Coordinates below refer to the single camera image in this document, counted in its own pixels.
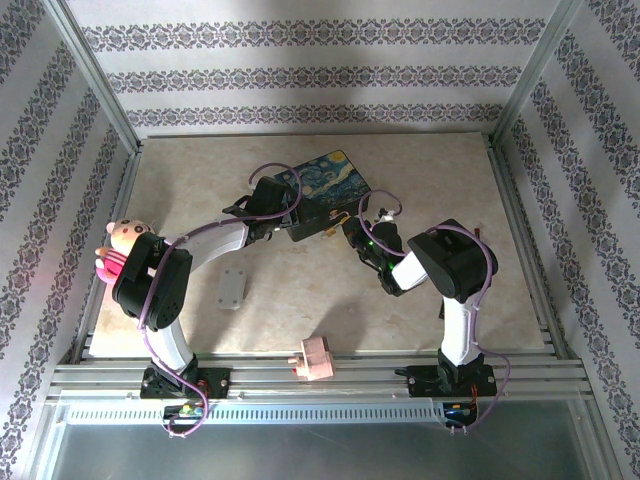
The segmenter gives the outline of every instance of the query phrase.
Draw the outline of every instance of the purple cable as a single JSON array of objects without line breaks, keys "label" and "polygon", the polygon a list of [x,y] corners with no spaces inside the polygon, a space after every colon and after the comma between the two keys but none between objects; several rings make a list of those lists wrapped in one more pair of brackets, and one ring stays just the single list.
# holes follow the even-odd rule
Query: purple cable
[{"label": "purple cable", "polygon": [[487,409],[482,413],[482,415],[480,415],[480,418],[478,418],[475,422],[473,422],[471,425],[466,427],[466,429],[464,429],[466,432],[470,432],[471,430],[476,428],[478,425],[480,425],[480,423],[482,423],[482,421],[484,421],[485,418],[487,418],[489,413],[491,413],[493,408],[498,403],[498,399],[502,396],[502,393],[504,392],[504,389],[507,386],[507,382],[509,381],[509,377],[511,376],[511,362],[509,361],[509,358],[506,355],[483,348],[482,346],[480,346],[480,344],[476,339],[476,320],[478,318],[478,310],[480,309],[480,304],[482,303],[485,293],[487,293],[487,290],[491,285],[491,277],[493,272],[493,261],[491,260],[491,254],[489,253],[489,249],[474,234],[465,230],[464,228],[456,227],[453,225],[438,225],[436,227],[430,228],[429,230],[427,230],[426,233],[433,232],[434,230],[451,230],[452,232],[458,232],[463,235],[466,235],[467,237],[472,239],[474,242],[476,242],[476,244],[482,250],[482,253],[484,253],[484,258],[487,261],[487,276],[482,285],[482,289],[480,290],[480,292],[478,293],[478,296],[476,297],[476,301],[473,304],[474,308],[469,318],[469,324],[471,327],[471,343],[475,344],[478,347],[478,350],[480,350],[485,355],[502,358],[506,363],[504,381],[502,382],[502,385],[500,385],[500,388],[496,392],[495,397],[493,397],[493,400],[491,400],[491,403],[489,404]]},{"label": "purple cable", "polygon": [[367,234],[367,236],[373,241],[373,243],[378,245],[385,252],[390,253],[391,255],[395,255],[396,257],[406,257],[407,256],[406,253],[396,252],[395,250],[391,250],[389,247],[380,243],[380,241],[376,238],[373,232],[369,230],[367,228],[367,225],[364,223],[364,216],[362,211],[364,208],[364,201],[374,193],[384,193],[385,195],[393,198],[396,202],[398,202],[398,211],[396,212],[396,215],[400,215],[402,213],[402,202],[393,193],[388,192],[387,190],[370,190],[362,196],[362,198],[360,199],[360,203],[358,204],[358,217],[360,218],[360,226],[362,227],[364,232]]},{"label": "purple cable", "polygon": [[186,235],[179,237],[175,242],[173,242],[169,246],[165,254],[160,259],[160,263],[158,264],[158,268],[156,269],[156,274],[153,277],[153,280],[151,281],[151,286],[149,287],[149,292],[147,293],[147,297],[145,298],[144,304],[142,306],[142,311],[140,312],[140,317],[138,320],[138,330],[142,334],[142,341],[145,347],[147,348],[147,350],[149,351],[149,353],[151,354],[151,358],[156,363],[156,365],[158,365],[162,370],[168,373],[177,382],[183,384],[184,386],[190,388],[191,390],[196,392],[198,395],[200,395],[200,398],[202,398],[202,402],[203,402],[202,417],[200,417],[200,419],[187,431],[182,433],[175,433],[173,430],[171,430],[171,422],[169,422],[169,426],[168,428],[166,428],[166,430],[169,432],[169,435],[171,436],[185,438],[187,435],[192,434],[198,428],[200,428],[202,424],[206,421],[207,417],[209,416],[209,400],[207,399],[207,396],[202,390],[200,390],[197,386],[193,385],[192,383],[186,381],[184,378],[182,378],[180,375],[174,372],[171,368],[169,368],[169,366],[166,365],[162,360],[160,360],[160,357],[151,346],[151,343],[149,343],[149,337],[147,335],[147,327],[144,324],[144,322],[147,318],[147,315],[149,314],[149,309],[151,308],[151,301],[153,299],[153,295],[156,292],[156,289],[158,288],[158,282],[160,281],[162,270],[164,269],[167,261],[169,260],[169,256],[171,255],[171,252],[173,252],[179,245],[184,243],[186,240],[188,240],[191,237],[194,237],[195,235],[198,235],[199,233],[205,232],[207,230],[211,230],[212,228],[221,227],[223,225],[229,225],[232,223],[246,222],[246,221],[274,220],[276,218],[284,217],[285,215],[288,215],[289,213],[291,213],[302,200],[302,179],[300,178],[300,174],[295,169],[291,168],[289,165],[285,165],[284,163],[277,163],[277,162],[265,163],[261,167],[258,167],[251,174],[251,176],[249,177],[249,184],[251,184],[251,181],[253,180],[253,178],[256,176],[258,172],[268,167],[286,168],[287,170],[291,171],[293,173],[293,176],[296,178],[296,181],[298,182],[298,196],[296,197],[296,201],[293,202],[293,204],[289,208],[287,208],[283,212],[274,213],[272,215],[229,218],[227,220],[222,220],[221,222],[207,223],[206,225],[202,225],[201,227],[191,230]]}]

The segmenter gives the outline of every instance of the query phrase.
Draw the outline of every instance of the purple wire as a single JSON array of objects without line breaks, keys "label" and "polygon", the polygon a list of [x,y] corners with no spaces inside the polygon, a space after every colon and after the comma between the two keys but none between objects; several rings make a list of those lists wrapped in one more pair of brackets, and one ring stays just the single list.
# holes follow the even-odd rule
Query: purple wire
[{"label": "purple wire", "polygon": [[471,232],[465,230],[464,228],[456,227],[454,225],[438,225],[436,227],[430,228],[429,230],[427,230],[426,233],[433,232],[434,230],[451,230],[452,232],[458,232],[458,233],[461,233],[463,235],[466,235],[467,237],[472,239],[474,242],[476,242],[476,244],[482,250],[482,253],[484,253],[484,258],[487,261],[487,276],[486,276],[486,278],[484,280],[484,283],[482,285],[482,289],[480,289],[480,292],[478,293],[478,296],[476,297],[476,301],[473,302],[473,311],[471,312],[471,315],[469,317],[469,324],[471,326],[471,343],[475,344],[476,347],[478,347],[478,350],[480,350],[480,352],[484,353],[485,355],[492,356],[492,357],[502,358],[505,361],[505,364],[506,364],[506,371],[505,371],[505,374],[504,374],[504,380],[502,382],[502,385],[500,385],[500,388],[496,392],[495,397],[493,397],[493,400],[491,400],[491,403],[489,404],[487,409],[482,413],[482,415],[480,415],[480,418],[478,418],[475,422],[473,422],[471,425],[469,425],[465,429],[465,431],[470,432],[474,428],[477,428],[478,425],[480,425],[480,423],[482,423],[484,421],[484,419],[487,418],[489,413],[491,413],[493,408],[498,403],[499,398],[502,396],[502,393],[504,392],[504,389],[507,386],[507,382],[509,381],[509,377],[511,376],[511,362],[509,361],[509,358],[506,355],[504,355],[502,353],[494,352],[494,351],[491,351],[491,350],[487,350],[486,348],[482,347],[478,343],[478,341],[476,339],[476,320],[478,318],[478,310],[480,309],[480,304],[482,303],[482,300],[484,299],[484,295],[487,293],[487,290],[489,289],[489,286],[491,285],[491,277],[493,275],[493,261],[491,260],[491,254],[489,253],[489,249],[474,234],[472,234]]},{"label": "purple wire", "polygon": [[388,192],[387,190],[370,190],[362,196],[362,198],[360,199],[360,203],[358,204],[358,218],[360,218],[360,226],[362,227],[364,232],[367,234],[367,236],[373,241],[373,243],[378,245],[385,252],[390,253],[391,255],[395,255],[396,257],[406,257],[407,256],[406,253],[396,252],[395,250],[391,250],[386,245],[383,245],[382,243],[380,243],[380,241],[376,238],[373,232],[369,230],[367,228],[367,225],[364,223],[364,215],[362,211],[364,208],[364,201],[374,193],[384,193],[385,195],[393,198],[396,202],[398,202],[398,211],[396,212],[396,215],[400,215],[402,213],[402,202],[393,193]]},{"label": "purple wire", "polygon": [[147,318],[147,315],[149,314],[149,309],[151,308],[151,301],[153,299],[153,295],[155,294],[156,289],[158,288],[158,282],[160,281],[162,271],[163,271],[167,261],[169,260],[169,256],[171,255],[171,252],[173,252],[179,245],[181,245],[182,243],[187,241],[189,238],[194,237],[195,235],[198,235],[199,233],[205,232],[207,230],[211,230],[212,228],[222,227],[224,225],[230,225],[232,223],[246,222],[246,221],[274,220],[276,218],[281,218],[281,217],[284,217],[285,215],[288,215],[289,213],[291,213],[298,206],[298,204],[302,200],[302,179],[300,178],[300,174],[295,169],[290,167],[289,165],[285,165],[284,163],[278,163],[278,162],[265,163],[261,167],[258,167],[251,174],[251,176],[249,177],[249,184],[251,184],[251,181],[253,180],[253,178],[256,176],[256,174],[258,172],[260,172],[260,171],[262,171],[262,170],[264,170],[265,168],[268,168],[268,167],[286,168],[287,170],[291,171],[293,173],[293,176],[296,178],[296,181],[298,182],[298,196],[296,197],[295,202],[293,202],[293,204],[289,208],[287,208],[283,212],[274,213],[274,214],[271,214],[271,215],[229,218],[229,219],[226,219],[226,220],[222,220],[221,222],[207,223],[206,225],[202,225],[201,227],[198,227],[198,228],[196,228],[194,230],[191,230],[186,235],[183,235],[183,236],[179,237],[175,242],[173,242],[169,246],[169,248],[167,249],[165,254],[160,259],[160,263],[158,264],[158,268],[156,269],[156,274],[153,277],[153,280],[151,281],[151,286],[149,287],[149,292],[147,293],[147,297],[145,298],[144,304],[142,306],[142,311],[140,312],[140,317],[139,317],[139,320],[138,320],[138,330],[142,334],[142,341],[143,341],[145,347],[147,348],[147,350],[149,351],[149,353],[151,354],[151,358],[156,363],[156,365],[158,365],[162,370],[164,370],[166,373],[168,373],[177,382],[183,384],[184,386],[190,388],[191,390],[196,392],[198,395],[200,395],[200,398],[202,398],[202,401],[203,401],[202,417],[200,417],[200,419],[195,424],[193,424],[193,426],[191,428],[189,428],[188,430],[186,430],[185,432],[182,432],[182,433],[175,433],[171,429],[171,422],[169,422],[168,428],[166,428],[166,430],[169,432],[169,435],[172,435],[172,436],[175,435],[177,437],[184,438],[187,435],[190,435],[193,432],[195,432],[198,428],[200,428],[202,426],[202,424],[206,421],[207,417],[209,416],[209,400],[208,400],[206,394],[202,390],[200,390],[197,386],[193,385],[192,383],[186,381],[184,378],[182,378],[180,375],[178,375],[176,372],[174,372],[168,365],[166,365],[160,359],[160,357],[158,356],[158,354],[154,350],[153,346],[149,342],[149,336],[147,334],[147,327],[144,324],[144,322],[145,322],[145,320]]}]

